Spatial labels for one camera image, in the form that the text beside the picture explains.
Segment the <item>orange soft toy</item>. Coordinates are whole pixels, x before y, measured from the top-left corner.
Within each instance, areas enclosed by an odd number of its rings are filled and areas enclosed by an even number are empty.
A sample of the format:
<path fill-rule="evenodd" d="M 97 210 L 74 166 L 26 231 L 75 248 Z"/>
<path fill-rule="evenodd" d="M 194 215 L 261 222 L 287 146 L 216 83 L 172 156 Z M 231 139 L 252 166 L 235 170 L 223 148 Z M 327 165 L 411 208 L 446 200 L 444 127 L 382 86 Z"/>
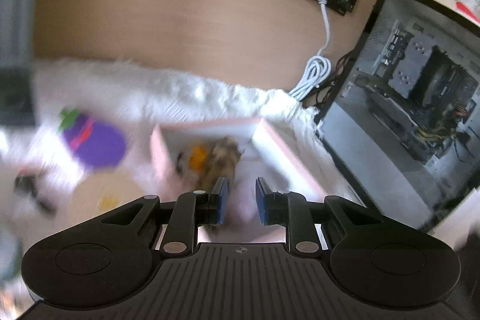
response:
<path fill-rule="evenodd" d="M 190 157 L 188 160 L 189 168 L 201 173 L 208 157 L 208 149 L 204 145 L 194 145 L 190 150 Z"/>

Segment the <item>computer case glass panel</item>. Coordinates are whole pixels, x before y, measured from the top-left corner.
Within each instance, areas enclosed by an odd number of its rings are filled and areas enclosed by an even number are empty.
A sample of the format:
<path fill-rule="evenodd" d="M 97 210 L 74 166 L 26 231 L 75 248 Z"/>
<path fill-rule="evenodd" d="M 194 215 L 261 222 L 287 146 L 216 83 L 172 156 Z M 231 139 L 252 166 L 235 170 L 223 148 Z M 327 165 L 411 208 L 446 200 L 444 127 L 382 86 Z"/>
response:
<path fill-rule="evenodd" d="M 479 26 L 434 0 L 377 0 L 320 111 L 361 202 L 423 232 L 479 186 Z"/>

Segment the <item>beige round plush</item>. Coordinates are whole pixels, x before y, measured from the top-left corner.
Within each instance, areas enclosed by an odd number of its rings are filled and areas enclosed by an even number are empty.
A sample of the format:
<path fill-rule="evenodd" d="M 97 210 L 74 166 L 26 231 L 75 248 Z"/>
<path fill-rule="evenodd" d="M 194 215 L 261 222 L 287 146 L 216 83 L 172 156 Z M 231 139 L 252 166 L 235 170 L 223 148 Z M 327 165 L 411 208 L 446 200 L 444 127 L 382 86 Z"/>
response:
<path fill-rule="evenodd" d="M 78 224 L 143 197 L 142 189 L 128 175 L 98 171 L 81 181 L 67 208 L 70 224 Z"/>

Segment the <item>purple eggplant felt plush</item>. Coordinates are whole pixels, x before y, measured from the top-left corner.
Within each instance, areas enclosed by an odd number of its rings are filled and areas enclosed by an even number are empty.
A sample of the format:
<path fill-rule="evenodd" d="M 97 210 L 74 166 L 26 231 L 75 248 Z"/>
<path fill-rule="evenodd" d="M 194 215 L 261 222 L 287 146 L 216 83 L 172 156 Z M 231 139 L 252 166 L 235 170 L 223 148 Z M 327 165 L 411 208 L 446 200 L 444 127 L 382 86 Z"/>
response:
<path fill-rule="evenodd" d="M 115 125 L 76 108 L 64 108 L 59 116 L 59 130 L 64 142 L 81 164 L 90 169 L 103 169 L 122 162 L 127 152 L 127 140 Z"/>

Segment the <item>pink gift box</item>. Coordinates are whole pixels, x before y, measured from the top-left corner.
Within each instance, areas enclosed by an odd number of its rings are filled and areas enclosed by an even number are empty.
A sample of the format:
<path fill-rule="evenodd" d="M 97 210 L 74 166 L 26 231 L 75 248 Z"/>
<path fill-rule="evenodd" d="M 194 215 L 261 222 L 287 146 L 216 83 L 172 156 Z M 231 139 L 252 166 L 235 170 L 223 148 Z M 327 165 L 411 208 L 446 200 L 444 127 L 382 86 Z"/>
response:
<path fill-rule="evenodd" d="M 176 172 L 178 154 L 210 145 L 224 136 L 231 136 L 239 143 L 243 157 L 257 158 L 276 170 L 289 184 L 289 190 L 303 194 L 310 201 L 321 201 L 326 196 L 326 191 L 266 119 L 228 118 L 154 127 L 151 161 L 161 201 L 174 201 L 185 192 L 185 182 Z"/>

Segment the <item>white textured blanket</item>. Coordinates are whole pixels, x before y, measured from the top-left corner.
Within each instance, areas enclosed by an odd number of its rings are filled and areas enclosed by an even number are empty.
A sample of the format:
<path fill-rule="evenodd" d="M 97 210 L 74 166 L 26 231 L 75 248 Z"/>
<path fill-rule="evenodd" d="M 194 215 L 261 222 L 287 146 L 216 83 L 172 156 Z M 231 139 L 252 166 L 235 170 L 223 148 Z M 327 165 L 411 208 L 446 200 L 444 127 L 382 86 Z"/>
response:
<path fill-rule="evenodd" d="M 16 319 L 32 300 L 10 245 L 35 241 L 72 226 L 68 204 L 76 186 L 98 172 L 84 168 L 61 140 L 59 112 L 86 110 L 118 126 L 128 150 L 120 165 L 145 194 L 157 193 L 150 137 L 155 126 L 228 118 L 264 118 L 274 126 L 326 194 L 353 199 L 352 187 L 314 133 L 311 109 L 281 90 L 228 85 L 174 70 L 127 62 L 41 60 L 32 75 L 38 128 L 1 130 L 1 317 Z"/>

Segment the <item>calico furry tail keychain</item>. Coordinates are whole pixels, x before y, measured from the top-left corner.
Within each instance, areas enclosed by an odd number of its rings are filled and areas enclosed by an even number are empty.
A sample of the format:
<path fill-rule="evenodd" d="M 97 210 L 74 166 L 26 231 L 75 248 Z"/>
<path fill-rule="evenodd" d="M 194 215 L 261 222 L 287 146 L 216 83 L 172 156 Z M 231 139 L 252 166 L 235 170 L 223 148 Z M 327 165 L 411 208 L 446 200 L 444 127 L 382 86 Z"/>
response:
<path fill-rule="evenodd" d="M 239 144 L 233 137 L 217 140 L 208 152 L 195 189 L 210 193 L 220 177 L 232 184 L 241 157 Z"/>

